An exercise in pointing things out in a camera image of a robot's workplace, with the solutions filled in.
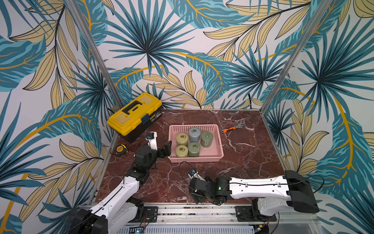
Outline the yellow-green tea canister front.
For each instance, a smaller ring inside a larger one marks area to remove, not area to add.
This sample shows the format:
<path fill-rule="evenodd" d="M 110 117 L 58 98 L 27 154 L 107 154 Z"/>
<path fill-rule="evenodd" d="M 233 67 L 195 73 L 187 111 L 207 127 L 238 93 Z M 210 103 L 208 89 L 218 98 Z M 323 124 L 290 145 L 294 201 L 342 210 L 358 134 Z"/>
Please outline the yellow-green tea canister front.
<path fill-rule="evenodd" d="M 177 158 L 186 158 L 189 156 L 189 149 L 186 145 L 178 145 L 175 149 Z"/>

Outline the pink plastic basket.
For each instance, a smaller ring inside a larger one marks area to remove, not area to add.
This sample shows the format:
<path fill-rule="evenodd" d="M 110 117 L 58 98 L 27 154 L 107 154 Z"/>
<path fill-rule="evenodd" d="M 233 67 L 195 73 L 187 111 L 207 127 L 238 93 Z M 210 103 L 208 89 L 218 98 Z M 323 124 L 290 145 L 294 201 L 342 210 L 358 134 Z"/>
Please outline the pink plastic basket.
<path fill-rule="evenodd" d="M 213 134 L 212 144 L 209 147 L 202 147 L 199 157 L 184 157 L 176 156 L 175 149 L 177 147 L 176 137 L 179 133 L 189 134 L 189 130 L 193 127 L 200 129 L 201 135 L 203 132 L 211 132 Z M 217 124 L 190 124 L 190 125 L 170 125 L 168 140 L 172 141 L 171 155 L 168 157 L 171 163 L 181 163 L 186 161 L 189 163 L 197 162 L 218 162 L 223 156 L 223 145 L 220 137 L 220 131 Z"/>

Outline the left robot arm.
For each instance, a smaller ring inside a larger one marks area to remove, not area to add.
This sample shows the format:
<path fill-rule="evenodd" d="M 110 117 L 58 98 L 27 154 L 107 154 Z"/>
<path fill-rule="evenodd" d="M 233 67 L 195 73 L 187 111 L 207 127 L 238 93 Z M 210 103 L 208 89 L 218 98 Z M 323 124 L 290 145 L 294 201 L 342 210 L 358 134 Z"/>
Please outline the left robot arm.
<path fill-rule="evenodd" d="M 172 141 L 168 141 L 156 150 L 149 145 L 139 147 L 134 162 L 119 185 L 97 205 L 78 210 L 65 233 L 115 234 L 128 222 L 141 218 L 143 202 L 133 195 L 144 186 L 157 160 L 171 155 L 171 145 Z"/>

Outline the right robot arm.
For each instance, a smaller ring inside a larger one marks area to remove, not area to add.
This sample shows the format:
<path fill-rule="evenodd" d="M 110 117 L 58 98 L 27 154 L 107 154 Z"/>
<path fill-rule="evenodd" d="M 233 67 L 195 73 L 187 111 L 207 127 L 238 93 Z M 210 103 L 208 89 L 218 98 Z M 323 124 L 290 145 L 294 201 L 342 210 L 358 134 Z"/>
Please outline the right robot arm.
<path fill-rule="evenodd" d="M 319 212 L 309 178 L 292 170 L 262 179 L 218 177 L 213 180 L 201 177 L 194 169 L 188 175 L 189 193 L 196 204 L 210 201 L 220 206 L 229 200 L 252 198 L 254 216 L 270 217 L 289 209 L 306 214 Z"/>

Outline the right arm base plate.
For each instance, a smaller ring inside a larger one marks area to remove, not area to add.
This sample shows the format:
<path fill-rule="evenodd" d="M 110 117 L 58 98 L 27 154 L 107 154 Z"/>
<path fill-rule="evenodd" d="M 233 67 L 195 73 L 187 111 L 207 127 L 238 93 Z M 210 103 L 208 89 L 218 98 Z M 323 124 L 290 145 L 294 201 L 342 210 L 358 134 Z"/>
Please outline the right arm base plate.
<path fill-rule="evenodd" d="M 277 221 L 277 217 L 254 214 L 252 206 L 235 206 L 235 213 L 238 222 L 273 222 Z"/>

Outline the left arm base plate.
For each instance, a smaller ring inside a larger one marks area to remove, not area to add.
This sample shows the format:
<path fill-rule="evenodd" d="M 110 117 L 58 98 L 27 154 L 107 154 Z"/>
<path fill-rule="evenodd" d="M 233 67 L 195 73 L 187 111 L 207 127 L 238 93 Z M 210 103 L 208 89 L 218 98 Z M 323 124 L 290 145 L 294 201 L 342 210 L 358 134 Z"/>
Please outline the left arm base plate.
<path fill-rule="evenodd" d="M 153 223 L 157 222 L 158 207 L 157 206 L 146 206 L 137 209 L 136 216 L 129 223 L 140 223 L 145 222 Z"/>

